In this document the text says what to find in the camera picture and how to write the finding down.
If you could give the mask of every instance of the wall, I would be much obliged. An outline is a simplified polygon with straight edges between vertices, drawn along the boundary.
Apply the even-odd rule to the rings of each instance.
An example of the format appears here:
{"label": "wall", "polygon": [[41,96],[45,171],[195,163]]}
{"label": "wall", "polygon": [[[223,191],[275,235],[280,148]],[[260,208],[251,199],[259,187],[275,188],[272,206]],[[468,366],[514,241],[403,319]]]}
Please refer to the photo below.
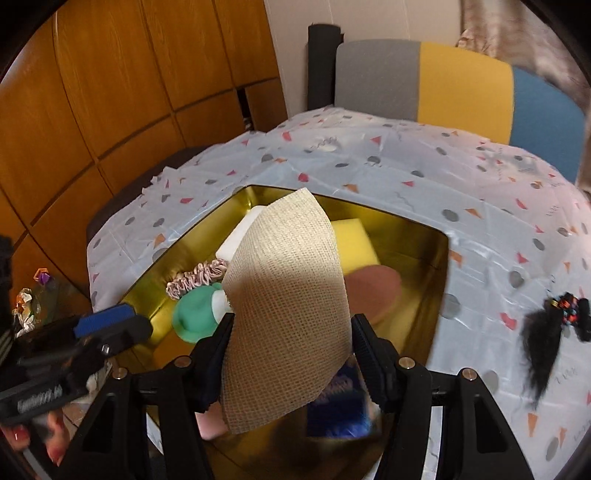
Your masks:
{"label": "wall", "polygon": [[66,2],[0,82],[14,290],[48,267],[87,308],[88,222],[169,155],[243,133],[242,89],[255,128],[285,120],[263,0]]}
{"label": "wall", "polygon": [[406,38],[455,45],[460,0],[265,0],[289,115],[306,110],[312,23],[339,25],[345,41]]}

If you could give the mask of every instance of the white wall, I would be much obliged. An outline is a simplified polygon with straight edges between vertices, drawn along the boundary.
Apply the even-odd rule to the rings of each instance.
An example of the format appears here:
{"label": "white wall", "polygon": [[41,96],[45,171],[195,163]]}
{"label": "white wall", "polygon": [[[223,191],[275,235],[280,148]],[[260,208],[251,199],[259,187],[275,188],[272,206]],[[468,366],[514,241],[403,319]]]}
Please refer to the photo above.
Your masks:
{"label": "white wall", "polygon": [[289,116],[306,110],[306,44],[312,23],[334,23],[345,41],[406,38],[455,45],[460,0],[265,0]]}

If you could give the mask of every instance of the curtain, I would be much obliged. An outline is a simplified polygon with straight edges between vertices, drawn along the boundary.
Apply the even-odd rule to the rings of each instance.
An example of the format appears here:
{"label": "curtain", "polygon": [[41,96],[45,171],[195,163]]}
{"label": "curtain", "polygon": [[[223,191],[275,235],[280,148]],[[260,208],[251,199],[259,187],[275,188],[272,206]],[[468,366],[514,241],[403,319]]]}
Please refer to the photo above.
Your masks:
{"label": "curtain", "polygon": [[591,89],[554,31],[520,0],[462,0],[458,47],[535,73],[569,95],[587,114],[586,148],[577,183],[591,191]]}

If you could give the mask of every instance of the black hair clip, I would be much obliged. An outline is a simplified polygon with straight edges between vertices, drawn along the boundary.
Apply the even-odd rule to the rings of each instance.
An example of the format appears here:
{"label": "black hair clip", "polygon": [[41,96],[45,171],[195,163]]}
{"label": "black hair clip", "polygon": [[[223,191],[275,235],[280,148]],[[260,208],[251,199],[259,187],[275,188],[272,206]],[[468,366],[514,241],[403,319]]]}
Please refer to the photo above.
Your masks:
{"label": "black hair clip", "polygon": [[589,301],[577,299],[571,293],[548,299],[544,309],[525,317],[522,331],[525,356],[529,362],[529,386],[534,392],[535,405],[548,388],[552,367],[558,357],[562,329],[574,326],[582,342],[591,341]]}

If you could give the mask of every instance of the chair backrest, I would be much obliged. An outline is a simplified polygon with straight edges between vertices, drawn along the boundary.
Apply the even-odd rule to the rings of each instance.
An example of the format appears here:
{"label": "chair backrest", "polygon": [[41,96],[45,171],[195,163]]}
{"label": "chair backrest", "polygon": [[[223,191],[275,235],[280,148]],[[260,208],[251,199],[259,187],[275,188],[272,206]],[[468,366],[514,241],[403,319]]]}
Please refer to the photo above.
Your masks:
{"label": "chair backrest", "polygon": [[479,53],[408,40],[344,43],[337,51],[335,105],[521,147],[572,182],[579,170],[580,108],[539,77]]}

